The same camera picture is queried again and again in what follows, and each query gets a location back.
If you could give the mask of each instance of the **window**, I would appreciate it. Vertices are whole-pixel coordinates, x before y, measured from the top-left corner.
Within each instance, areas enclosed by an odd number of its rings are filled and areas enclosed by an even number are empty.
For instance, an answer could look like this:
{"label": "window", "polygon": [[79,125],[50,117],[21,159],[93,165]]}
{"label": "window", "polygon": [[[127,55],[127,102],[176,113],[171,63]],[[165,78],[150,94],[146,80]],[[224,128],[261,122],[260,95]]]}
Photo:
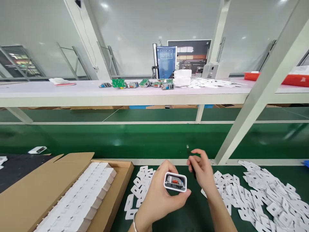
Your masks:
{"label": "window", "polygon": [[[44,76],[42,71],[40,71],[33,63],[23,46],[5,46],[2,47],[2,49],[8,56],[10,56],[11,60],[19,66],[27,77]],[[3,52],[0,52],[0,63],[12,75],[12,77],[23,77],[23,75],[17,70],[15,65],[9,61]]]}

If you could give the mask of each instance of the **box flap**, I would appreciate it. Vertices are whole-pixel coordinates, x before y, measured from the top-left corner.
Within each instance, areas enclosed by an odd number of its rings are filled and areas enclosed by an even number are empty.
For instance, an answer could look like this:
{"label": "box flap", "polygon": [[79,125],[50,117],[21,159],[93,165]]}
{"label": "box flap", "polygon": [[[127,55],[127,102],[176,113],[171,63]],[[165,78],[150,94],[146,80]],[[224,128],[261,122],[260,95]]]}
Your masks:
{"label": "box flap", "polygon": [[71,153],[66,159],[56,156],[2,192],[1,231],[32,232],[87,168],[92,156],[93,152]]}
{"label": "box flap", "polygon": [[69,153],[58,162],[90,162],[94,152]]}

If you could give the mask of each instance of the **red box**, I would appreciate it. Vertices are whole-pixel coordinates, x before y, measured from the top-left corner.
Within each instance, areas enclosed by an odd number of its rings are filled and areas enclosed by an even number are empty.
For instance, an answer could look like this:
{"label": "red box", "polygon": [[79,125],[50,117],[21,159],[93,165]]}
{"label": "red box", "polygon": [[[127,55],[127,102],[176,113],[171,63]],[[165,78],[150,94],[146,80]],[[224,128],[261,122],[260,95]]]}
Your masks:
{"label": "red box", "polygon": [[[245,80],[256,81],[259,75],[260,72],[245,72]],[[309,87],[309,75],[288,74],[282,84]]]}

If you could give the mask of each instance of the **black mat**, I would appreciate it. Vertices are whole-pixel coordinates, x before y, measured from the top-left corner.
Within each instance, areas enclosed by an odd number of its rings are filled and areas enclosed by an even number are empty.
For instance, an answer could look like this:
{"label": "black mat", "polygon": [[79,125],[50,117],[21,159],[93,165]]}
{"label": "black mat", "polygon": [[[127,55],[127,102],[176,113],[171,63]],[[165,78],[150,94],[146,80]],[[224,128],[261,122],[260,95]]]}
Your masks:
{"label": "black mat", "polygon": [[0,154],[0,156],[8,158],[2,164],[4,168],[0,169],[0,193],[53,158],[53,156],[30,154]]}

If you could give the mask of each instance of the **electronic component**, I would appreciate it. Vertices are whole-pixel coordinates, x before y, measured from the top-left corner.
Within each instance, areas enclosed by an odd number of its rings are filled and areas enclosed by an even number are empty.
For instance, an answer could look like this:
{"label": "electronic component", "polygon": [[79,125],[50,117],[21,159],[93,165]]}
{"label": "electronic component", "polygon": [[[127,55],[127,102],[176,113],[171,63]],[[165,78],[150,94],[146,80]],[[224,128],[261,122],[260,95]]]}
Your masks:
{"label": "electronic component", "polygon": [[99,85],[99,88],[108,88],[108,87],[112,87],[112,85],[110,83],[102,83],[101,85]]}
{"label": "electronic component", "polygon": [[45,146],[40,146],[40,147],[35,147],[32,150],[28,151],[29,154],[40,154],[42,151],[45,151],[47,147]]}
{"label": "electronic component", "polygon": [[154,82],[154,87],[160,88],[161,87],[161,82]]}
{"label": "electronic component", "polygon": [[139,85],[143,88],[147,88],[148,86],[150,86],[150,82],[148,79],[143,79]]}
{"label": "electronic component", "polygon": [[128,87],[127,83],[125,82],[124,79],[113,79],[113,87],[114,88],[121,88],[121,89],[125,89]]}
{"label": "electronic component", "polygon": [[165,173],[164,187],[178,192],[187,191],[187,177],[172,172]]}
{"label": "electronic component", "polygon": [[158,82],[162,82],[162,83],[174,83],[174,79],[158,79]]}
{"label": "electronic component", "polygon": [[137,88],[138,87],[138,82],[130,82],[129,83],[129,88]]}
{"label": "electronic component", "polygon": [[162,83],[161,85],[162,90],[170,90],[170,89],[174,89],[174,84],[172,83]]}

